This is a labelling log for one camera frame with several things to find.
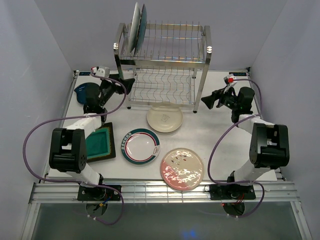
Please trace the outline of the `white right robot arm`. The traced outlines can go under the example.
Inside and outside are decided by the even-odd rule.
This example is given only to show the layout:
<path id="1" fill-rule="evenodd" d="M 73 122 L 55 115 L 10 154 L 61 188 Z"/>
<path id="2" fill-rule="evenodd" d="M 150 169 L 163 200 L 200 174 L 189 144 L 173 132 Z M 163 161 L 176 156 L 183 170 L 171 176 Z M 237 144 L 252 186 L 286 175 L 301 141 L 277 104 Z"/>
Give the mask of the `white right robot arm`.
<path id="1" fill-rule="evenodd" d="M 244 86 L 235 92 L 233 87 L 226 86 L 201 98 L 209 109 L 222 106 L 231 109 L 233 127 L 251 135 L 248 160 L 233 171 L 226 182 L 209 185 L 211 200 L 254 200 L 254 182 L 263 174 L 289 163 L 288 127 L 255 115 L 251 110 L 254 97 L 255 91 L 250 87 Z"/>

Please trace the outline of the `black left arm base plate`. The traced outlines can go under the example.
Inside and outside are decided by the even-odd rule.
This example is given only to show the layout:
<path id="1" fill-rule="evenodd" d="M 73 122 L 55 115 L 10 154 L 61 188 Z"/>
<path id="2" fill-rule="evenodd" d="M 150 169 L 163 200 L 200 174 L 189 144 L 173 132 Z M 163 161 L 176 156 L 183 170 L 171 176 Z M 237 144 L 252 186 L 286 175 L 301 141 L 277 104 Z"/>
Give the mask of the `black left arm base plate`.
<path id="1" fill-rule="evenodd" d="M 77 200 L 78 201 L 105 201 L 109 199 L 110 201 L 119 201 L 120 195 L 117 191 L 122 191 L 121 185 L 108 185 L 108 187 L 113 188 L 101 188 L 101 187 L 84 187 L 79 186 Z"/>

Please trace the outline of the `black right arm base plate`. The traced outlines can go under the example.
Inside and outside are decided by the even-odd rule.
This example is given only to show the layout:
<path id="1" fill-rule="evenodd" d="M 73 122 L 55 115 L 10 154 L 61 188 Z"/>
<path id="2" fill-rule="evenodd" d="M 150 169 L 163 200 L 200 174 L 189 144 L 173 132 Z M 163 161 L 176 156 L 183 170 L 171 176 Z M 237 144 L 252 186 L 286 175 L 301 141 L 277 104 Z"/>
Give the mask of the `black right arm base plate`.
<path id="1" fill-rule="evenodd" d="M 252 185 L 239 184 L 221 185 L 210 184 L 209 190 L 211 200 L 255 200 L 256 194 Z"/>

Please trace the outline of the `cream and pink branch plate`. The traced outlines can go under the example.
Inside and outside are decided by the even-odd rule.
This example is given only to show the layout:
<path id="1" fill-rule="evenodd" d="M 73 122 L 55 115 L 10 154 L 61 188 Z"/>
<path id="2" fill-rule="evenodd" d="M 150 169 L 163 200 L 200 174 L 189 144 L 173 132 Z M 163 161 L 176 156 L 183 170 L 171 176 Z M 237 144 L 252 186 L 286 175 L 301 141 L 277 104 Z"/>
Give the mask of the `cream and pink branch plate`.
<path id="1" fill-rule="evenodd" d="M 180 192 L 191 191 L 203 180 L 204 164 L 193 150 L 176 148 L 163 157 L 160 174 L 172 189 Z"/>

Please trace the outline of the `dark teal blossom plate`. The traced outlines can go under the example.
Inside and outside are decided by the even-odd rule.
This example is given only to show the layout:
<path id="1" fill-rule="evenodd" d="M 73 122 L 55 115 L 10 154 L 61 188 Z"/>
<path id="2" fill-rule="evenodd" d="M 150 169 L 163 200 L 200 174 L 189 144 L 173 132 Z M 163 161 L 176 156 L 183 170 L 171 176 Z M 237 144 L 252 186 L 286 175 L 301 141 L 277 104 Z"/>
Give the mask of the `dark teal blossom plate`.
<path id="1" fill-rule="evenodd" d="M 143 4 L 140 18 L 140 25 L 138 29 L 137 43 L 134 49 L 134 56 L 137 56 L 139 51 L 141 50 L 145 38 L 145 33 L 147 29 L 147 8 L 146 5 Z"/>

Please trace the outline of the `cream bear plate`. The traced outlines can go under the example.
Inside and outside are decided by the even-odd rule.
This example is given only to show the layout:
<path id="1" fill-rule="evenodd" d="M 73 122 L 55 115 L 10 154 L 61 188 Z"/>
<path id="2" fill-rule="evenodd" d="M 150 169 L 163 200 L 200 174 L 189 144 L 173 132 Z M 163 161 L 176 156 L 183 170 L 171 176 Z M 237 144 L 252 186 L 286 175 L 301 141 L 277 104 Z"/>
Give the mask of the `cream bear plate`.
<path id="1" fill-rule="evenodd" d="M 149 126 L 160 133 L 171 133 L 179 129 L 183 123 L 182 110 L 169 102 L 156 103 L 146 114 Z"/>

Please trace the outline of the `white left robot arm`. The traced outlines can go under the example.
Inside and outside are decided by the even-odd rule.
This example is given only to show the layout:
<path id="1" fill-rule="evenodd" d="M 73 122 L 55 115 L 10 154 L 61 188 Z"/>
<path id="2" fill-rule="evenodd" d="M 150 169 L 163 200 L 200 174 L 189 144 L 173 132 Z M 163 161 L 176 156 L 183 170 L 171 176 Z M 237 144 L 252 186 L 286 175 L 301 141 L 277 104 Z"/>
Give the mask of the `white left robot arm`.
<path id="1" fill-rule="evenodd" d="M 122 79 L 114 74 L 106 77 L 104 73 L 93 73 L 92 76 L 99 78 L 101 83 L 90 83 L 84 89 L 83 118 L 65 128 L 55 128 L 52 131 L 49 166 L 67 173 L 79 185 L 89 188 L 88 193 L 95 200 L 100 200 L 106 195 L 106 187 L 101 184 L 103 176 L 87 163 L 86 139 L 105 124 L 107 101 L 113 94 L 128 95 L 135 79 Z"/>

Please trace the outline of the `white green red rimmed plate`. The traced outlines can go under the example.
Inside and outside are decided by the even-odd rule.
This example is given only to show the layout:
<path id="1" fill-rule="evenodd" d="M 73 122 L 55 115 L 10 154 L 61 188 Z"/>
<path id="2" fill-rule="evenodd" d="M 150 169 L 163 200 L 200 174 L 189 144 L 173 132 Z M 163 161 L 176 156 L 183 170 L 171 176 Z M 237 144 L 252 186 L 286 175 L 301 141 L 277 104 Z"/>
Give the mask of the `white green red rimmed plate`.
<path id="1" fill-rule="evenodd" d="M 144 165 L 152 162 L 160 153 L 158 136 L 149 129 L 136 128 L 122 139 L 120 150 L 122 156 L 130 163 Z"/>

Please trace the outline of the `red and teal plate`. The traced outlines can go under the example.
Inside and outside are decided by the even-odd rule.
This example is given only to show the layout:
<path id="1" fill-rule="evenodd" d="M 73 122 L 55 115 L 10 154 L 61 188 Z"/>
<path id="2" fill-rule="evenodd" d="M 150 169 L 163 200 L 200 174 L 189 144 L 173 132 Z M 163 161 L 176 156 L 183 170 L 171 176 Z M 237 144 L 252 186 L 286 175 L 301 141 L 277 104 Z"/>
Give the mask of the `red and teal plate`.
<path id="1" fill-rule="evenodd" d="M 141 18 L 141 10 L 140 10 L 139 3 L 136 2 L 135 6 L 134 6 L 134 12 L 133 12 L 130 34 L 129 34 L 129 39 L 128 39 L 128 53 L 129 54 L 131 54 L 131 52 L 134 50 L 134 48 L 137 44 L 140 18 Z"/>

